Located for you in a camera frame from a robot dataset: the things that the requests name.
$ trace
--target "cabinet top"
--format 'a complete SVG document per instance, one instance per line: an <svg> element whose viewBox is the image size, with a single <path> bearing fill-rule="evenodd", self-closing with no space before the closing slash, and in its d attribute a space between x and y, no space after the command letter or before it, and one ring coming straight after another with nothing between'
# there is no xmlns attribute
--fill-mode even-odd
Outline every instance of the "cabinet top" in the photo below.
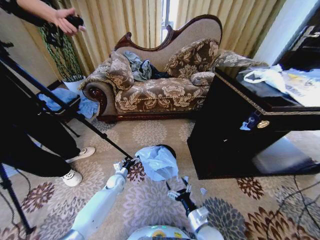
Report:
<svg viewBox="0 0 320 240"><path fill-rule="evenodd" d="M247 67L216 67L215 75L264 115L320 115L320 106L303 106L266 84L244 81Z"/></svg>

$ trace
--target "gold trim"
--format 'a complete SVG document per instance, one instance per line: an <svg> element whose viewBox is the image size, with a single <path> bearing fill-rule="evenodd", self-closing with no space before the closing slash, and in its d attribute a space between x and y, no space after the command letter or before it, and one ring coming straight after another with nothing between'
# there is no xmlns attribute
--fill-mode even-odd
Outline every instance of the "gold trim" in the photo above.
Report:
<svg viewBox="0 0 320 240"><path fill-rule="evenodd" d="M147 98L137 98L136 100L139 101L145 101L145 100L158 100L158 99L185 99L185 98L194 98L194 99L205 99L206 96L177 96L177 97L170 97L170 96L165 96L165 97L147 97ZM125 103L125 102L132 102L132 100L121 100L117 101L117 103Z"/></svg>
<svg viewBox="0 0 320 240"><path fill-rule="evenodd" d="M227 84L230 88L232 88L237 94L239 94L243 99L245 99L248 103L254 106L260 113L263 115L320 115L320 111L265 111L262 107L252 101L249 97L244 95L240 90L238 90L235 86L233 86L230 82L225 80L221 75L215 72L215 75L222 80L225 84Z"/></svg>

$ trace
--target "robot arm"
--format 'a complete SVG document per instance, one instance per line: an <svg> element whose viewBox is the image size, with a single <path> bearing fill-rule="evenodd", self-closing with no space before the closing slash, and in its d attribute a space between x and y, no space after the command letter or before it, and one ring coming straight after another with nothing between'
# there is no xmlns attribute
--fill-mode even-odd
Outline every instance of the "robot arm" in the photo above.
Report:
<svg viewBox="0 0 320 240"><path fill-rule="evenodd" d="M115 174L106 185L98 191L77 214L71 230L61 240L86 240L104 222L113 207L117 195L125 187L128 169L135 163L135 159L114 164Z"/></svg>
<svg viewBox="0 0 320 240"><path fill-rule="evenodd" d="M205 206L197 208L197 206L191 201L191 185L182 178L186 188L179 191L171 190L168 183L166 186L169 190L168 196L176 201L182 203L185 209L185 215L188 218L190 226L195 233L197 240L224 240L222 234L213 226L209 226L207 216L209 211Z"/></svg>
<svg viewBox="0 0 320 240"><path fill-rule="evenodd" d="M71 230L60 240L86 240L102 225L113 207L117 195L125 187L128 170L135 164L136 158L114 164L115 175L111 176L106 185L98 191L83 209L77 214ZM191 185L182 179L186 188L179 191L169 189L168 196L180 201L184 206L188 221L198 240L224 240L221 233L214 227L209 226L207 216L208 210L203 206L197 206L191 201Z"/></svg>

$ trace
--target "window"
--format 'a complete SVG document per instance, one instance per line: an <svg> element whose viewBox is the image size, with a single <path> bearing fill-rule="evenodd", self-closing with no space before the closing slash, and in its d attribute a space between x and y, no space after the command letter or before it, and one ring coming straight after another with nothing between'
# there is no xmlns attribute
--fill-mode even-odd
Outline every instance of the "window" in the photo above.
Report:
<svg viewBox="0 0 320 240"><path fill-rule="evenodd" d="M177 21L179 0L162 0L161 18L161 43L166 39L168 31L167 25L175 29Z"/></svg>

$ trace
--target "wall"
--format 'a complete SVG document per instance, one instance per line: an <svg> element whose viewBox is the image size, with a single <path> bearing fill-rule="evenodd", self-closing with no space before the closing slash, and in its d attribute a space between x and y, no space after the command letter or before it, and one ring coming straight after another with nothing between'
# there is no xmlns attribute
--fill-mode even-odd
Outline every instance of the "wall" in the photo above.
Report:
<svg viewBox="0 0 320 240"><path fill-rule="evenodd" d="M318 0L286 0L254 60L273 65Z"/></svg>
<svg viewBox="0 0 320 240"><path fill-rule="evenodd" d="M14 15L7 14L0 8L0 40L12 42L14 47L7 49L11 58L33 75L40 83L48 86L55 82L59 76L52 67L52 59L44 55L42 42L36 43L40 35L35 26L20 20ZM34 93L39 92L22 77L19 77Z"/></svg>

